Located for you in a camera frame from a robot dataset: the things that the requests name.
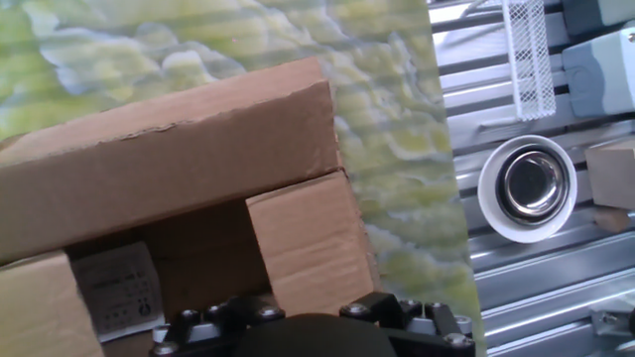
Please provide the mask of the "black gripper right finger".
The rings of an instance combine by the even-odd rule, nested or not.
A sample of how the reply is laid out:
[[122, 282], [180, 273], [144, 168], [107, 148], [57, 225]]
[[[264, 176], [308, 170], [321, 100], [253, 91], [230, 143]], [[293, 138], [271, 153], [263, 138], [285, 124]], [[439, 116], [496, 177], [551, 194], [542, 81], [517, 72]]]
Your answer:
[[472, 320], [441, 302], [373, 292], [342, 306], [339, 315], [376, 325], [398, 356], [476, 356]]

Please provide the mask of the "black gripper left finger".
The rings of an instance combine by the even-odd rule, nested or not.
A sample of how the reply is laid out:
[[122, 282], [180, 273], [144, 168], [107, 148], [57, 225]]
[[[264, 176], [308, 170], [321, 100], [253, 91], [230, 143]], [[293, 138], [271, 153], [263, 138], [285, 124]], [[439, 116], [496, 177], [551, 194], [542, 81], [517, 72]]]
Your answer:
[[282, 308], [261, 297], [231, 297], [203, 310], [185, 309], [153, 329], [148, 355], [229, 356], [250, 327], [285, 317]]

